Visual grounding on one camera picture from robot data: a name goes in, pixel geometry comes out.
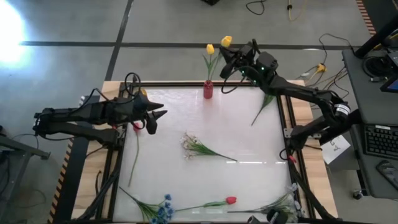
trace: red tulip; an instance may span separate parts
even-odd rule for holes
[[[138,122],[134,122],[134,125],[132,126],[132,128],[133,128],[133,130],[135,131],[135,132],[139,132],[140,131],[140,128],[141,128],[141,125],[138,123]]]
[[[233,203],[236,202],[236,197],[228,197],[225,199],[225,201],[228,205],[232,205]]]

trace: paper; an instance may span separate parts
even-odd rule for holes
[[[351,145],[343,136],[337,136],[333,140],[324,143],[322,148],[323,160],[326,164],[334,161],[341,153],[343,153]]]

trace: gray floor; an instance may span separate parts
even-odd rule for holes
[[[33,115],[42,108],[74,107],[81,95],[87,95],[92,88],[101,88],[113,48],[15,47],[7,41],[114,42],[127,0],[6,2],[0,6],[6,9],[11,6],[14,10],[0,13],[1,21],[12,24],[5,26],[0,37],[1,49],[8,50],[0,52],[0,124],[13,136],[32,133]],[[319,45],[319,36],[328,32],[349,39],[353,45],[361,45],[369,38],[355,0],[311,0],[303,16],[293,23],[287,20],[285,1],[268,0],[263,16],[247,11],[244,7],[247,2],[221,0],[210,7],[199,0],[135,0],[123,41],[217,43],[223,36],[232,35],[236,44],[256,38],[260,44]],[[302,2],[294,1],[295,9]],[[345,45],[330,37],[323,41],[326,45]],[[279,75],[288,79],[298,77],[324,57],[321,50],[266,51],[279,61]],[[203,80],[206,74],[203,53],[205,49],[121,48],[112,80],[122,80],[127,72],[137,72],[143,80]],[[328,51],[325,78],[343,67],[341,59],[340,51]],[[346,99],[356,108],[348,78],[339,85],[350,91]],[[334,90],[344,95],[343,91]],[[21,141],[34,143],[29,137]],[[40,148],[52,152],[52,156],[48,161],[31,160],[19,198],[21,204],[37,202],[40,197],[34,190],[39,189],[47,196],[47,203],[15,210],[15,219],[28,218],[33,224],[46,222],[66,142],[40,140]],[[353,171],[331,170],[330,182],[341,218],[376,223],[395,223],[398,218],[398,202],[351,198],[350,191],[359,185]]]

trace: blue flower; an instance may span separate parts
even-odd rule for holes
[[[170,194],[164,195],[164,198],[166,198],[166,200],[171,200],[172,196]]]
[[[170,208],[170,209],[167,209],[167,214],[168,215],[173,215],[173,213],[174,213],[174,210],[172,209],[172,208]]]
[[[164,207],[160,207],[159,210],[157,211],[157,215],[161,217],[164,212],[165,212]]]

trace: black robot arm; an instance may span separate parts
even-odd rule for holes
[[[53,109],[45,108],[36,113],[33,130],[36,135],[65,133],[88,140],[97,140],[102,145],[113,144],[118,137],[116,126],[124,123],[142,121],[149,134],[155,134],[157,123],[167,111],[154,111],[163,104],[153,103],[141,91],[133,99],[114,98],[98,103],[87,103],[79,108]],[[85,121],[89,124],[108,124],[113,129],[97,130],[86,128],[70,122]]]
[[[226,61],[226,65],[220,74],[220,77],[224,78],[225,81],[231,74],[239,70],[242,73],[243,79],[250,80],[254,86],[258,86],[265,94],[291,96],[315,103],[320,107],[323,116],[305,126],[298,125],[291,131],[290,137],[287,140],[287,148],[285,149],[289,154],[293,151],[301,150],[309,136],[328,133],[328,130],[336,130],[348,123],[350,108],[343,99],[334,91],[318,90],[317,88],[296,85],[278,76],[276,72],[278,67],[277,60],[267,52],[260,52],[254,39],[239,50],[220,47],[220,52]],[[290,167],[290,174],[301,186],[306,197],[311,201],[320,216],[326,220],[336,220],[320,204],[309,186],[297,172],[295,166],[292,165]]]

